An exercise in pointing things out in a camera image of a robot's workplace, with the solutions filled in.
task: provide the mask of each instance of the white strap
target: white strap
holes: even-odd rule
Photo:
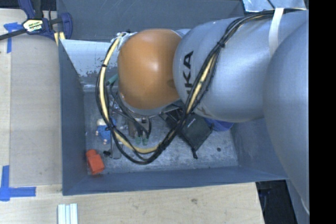
[[[279,46],[278,33],[280,21],[283,15],[284,8],[276,8],[271,26],[269,28],[268,42],[269,42],[269,53],[271,57]]]

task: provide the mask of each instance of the black object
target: black object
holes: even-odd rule
[[[165,121],[170,128],[175,128],[180,115],[178,110],[166,113]],[[212,132],[212,128],[206,123],[203,117],[197,114],[190,114],[186,119],[184,127],[179,131],[178,135],[191,147],[193,157],[198,159],[196,151],[204,143]]]

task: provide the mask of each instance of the bin floor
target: bin floor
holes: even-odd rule
[[[86,147],[87,150],[95,149],[101,155],[105,164],[105,170],[102,174],[140,172],[145,170],[213,168],[238,165],[237,154],[230,131],[212,131],[208,139],[196,152],[198,159],[194,159],[190,147],[178,136],[175,137],[169,147],[155,161],[148,165],[135,164],[124,156],[120,159],[104,157],[103,151],[108,151],[110,149],[110,143],[103,145],[101,138],[95,135],[97,129],[96,121],[101,118],[101,115],[97,108],[94,92],[84,93],[84,104]],[[147,147],[154,146],[163,140],[168,131],[169,128],[167,124],[160,117],[154,117],[152,119],[152,132]],[[135,145],[134,139],[130,137],[129,139]],[[125,151],[130,155],[133,154],[128,148],[126,148]]]

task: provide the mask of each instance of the yellow label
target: yellow label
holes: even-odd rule
[[[42,26],[43,26],[42,20],[28,20],[23,24],[23,27],[28,32],[35,32],[35,31],[41,30]]]

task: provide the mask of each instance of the orange object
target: orange object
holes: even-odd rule
[[[104,171],[104,163],[96,150],[88,150],[86,152],[86,158],[88,160],[90,171],[93,175]]]

